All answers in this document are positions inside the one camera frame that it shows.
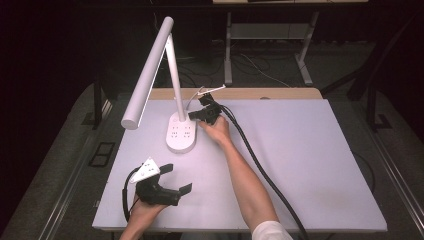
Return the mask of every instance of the white desk leg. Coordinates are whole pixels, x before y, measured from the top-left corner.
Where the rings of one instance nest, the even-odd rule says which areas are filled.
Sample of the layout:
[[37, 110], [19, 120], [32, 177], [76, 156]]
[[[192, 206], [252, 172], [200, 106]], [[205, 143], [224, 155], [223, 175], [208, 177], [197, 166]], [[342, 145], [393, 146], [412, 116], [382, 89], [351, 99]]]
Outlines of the white desk leg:
[[233, 76], [231, 73], [231, 12], [227, 13], [227, 36], [225, 41], [225, 59], [224, 59], [224, 77], [225, 85], [233, 85]]
[[308, 30], [306, 31], [305, 38], [303, 39], [302, 49], [300, 50], [300, 53], [296, 53], [294, 55], [297, 62], [297, 66], [299, 67], [300, 73], [302, 74], [303, 81], [305, 82], [305, 85], [307, 86], [312, 86], [313, 82], [312, 82], [311, 76], [309, 75], [308, 69], [306, 68], [305, 56], [306, 56], [306, 52], [308, 51], [308, 47], [315, 30], [315, 25], [318, 19], [318, 15], [319, 15], [318, 12], [313, 13], [311, 22], [309, 23]]

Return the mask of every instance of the sleeve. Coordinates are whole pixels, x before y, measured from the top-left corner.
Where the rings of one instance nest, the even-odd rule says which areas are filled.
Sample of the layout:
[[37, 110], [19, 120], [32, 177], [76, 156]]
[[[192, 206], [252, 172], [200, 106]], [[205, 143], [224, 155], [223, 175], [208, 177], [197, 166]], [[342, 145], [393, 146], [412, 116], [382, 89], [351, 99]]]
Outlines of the sleeve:
[[252, 240], [293, 240], [281, 223], [265, 221], [253, 230]]

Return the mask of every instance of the person's left hand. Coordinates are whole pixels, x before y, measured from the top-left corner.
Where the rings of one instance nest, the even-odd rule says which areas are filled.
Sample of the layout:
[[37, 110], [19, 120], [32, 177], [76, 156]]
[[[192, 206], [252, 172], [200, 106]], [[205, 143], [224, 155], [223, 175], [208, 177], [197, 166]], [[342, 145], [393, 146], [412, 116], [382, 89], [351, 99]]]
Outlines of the person's left hand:
[[143, 232], [153, 223], [158, 214], [166, 205], [149, 205], [134, 196], [135, 204], [131, 210], [128, 225], [122, 233], [121, 239], [138, 239]]

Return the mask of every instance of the gray floor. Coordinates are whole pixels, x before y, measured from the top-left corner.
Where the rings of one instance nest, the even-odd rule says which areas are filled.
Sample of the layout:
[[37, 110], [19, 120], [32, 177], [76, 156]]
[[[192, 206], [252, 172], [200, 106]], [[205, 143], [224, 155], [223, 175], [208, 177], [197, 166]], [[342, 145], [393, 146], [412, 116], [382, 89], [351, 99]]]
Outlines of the gray floor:
[[[223, 45], [214, 42], [215, 57], [211, 62], [197, 62], [187, 56], [177, 56], [183, 87], [223, 84]], [[346, 43], [312, 45], [305, 60], [314, 87], [321, 89], [358, 68], [368, 57], [373, 44]], [[260, 73], [244, 57], [249, 56], [267, 75], [291, 87], [302, 87], [302, 79], [293, 59], [300, 49], [296, 43], [244, 43], [232, 47], [233, 87], [284, 87], [278, 81]], [[169, 81], [162, 84], [169, 87]], [[392, 129], [369, 131], [364, 123], [364, 102], [350, 102], [346, 84], [326, 96], [334, 110], [352, 152], [365, 179], [373, 184], [374, 196], [388, 223], [388, 232], [368, 234], [335, 234], [331, 239], [422, 239], [408, 208], [385, 168], [387, 156], [399, 168], [418, 202], [424, 202], [424, 146], [385, 96], [378, 95], [377, 113], [384, 114]], [[92, 86], [75, 103], [52, 145], [42, 167], [21, 201], [1, 239], [110, 239], [111, 233], [93, 229], [96, 202], [100, 200], [114, 156], [119, 148], [123, 129], [119, 122], [128, 98], [111, 101], [105, 108], [104, 121], [97, 130], [87, 123], [93, 109]], [[104, 168], [90, 167], [88, 162], [101, 142], [114, 142], [113, 154]], [[311, 234], [311, 239], [328, 239], [329, 234]]]

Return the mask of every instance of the white desk lamp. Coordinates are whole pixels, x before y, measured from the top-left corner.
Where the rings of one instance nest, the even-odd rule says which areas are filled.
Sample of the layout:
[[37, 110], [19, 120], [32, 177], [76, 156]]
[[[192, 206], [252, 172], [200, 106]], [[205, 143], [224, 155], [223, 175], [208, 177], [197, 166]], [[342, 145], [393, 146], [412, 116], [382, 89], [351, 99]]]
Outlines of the white desk lamp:
[[131, 96], [124, 117], [122, 118], [121, 125], [128, 130], [135, 130], [140, 126], [141, 117], [152, 90], [153, 81], [166, 49], [178, 109], [178, 112], [174, 113], [169, 119], [166, 143], [172, 152], [187, 153], [194, 147], [196, 142], [196, 121], [191, 121], [183, 108], [174, 43], [171, 34], [173, 25], [174, 20], [172, 18], [166, 17], [164, 19]]

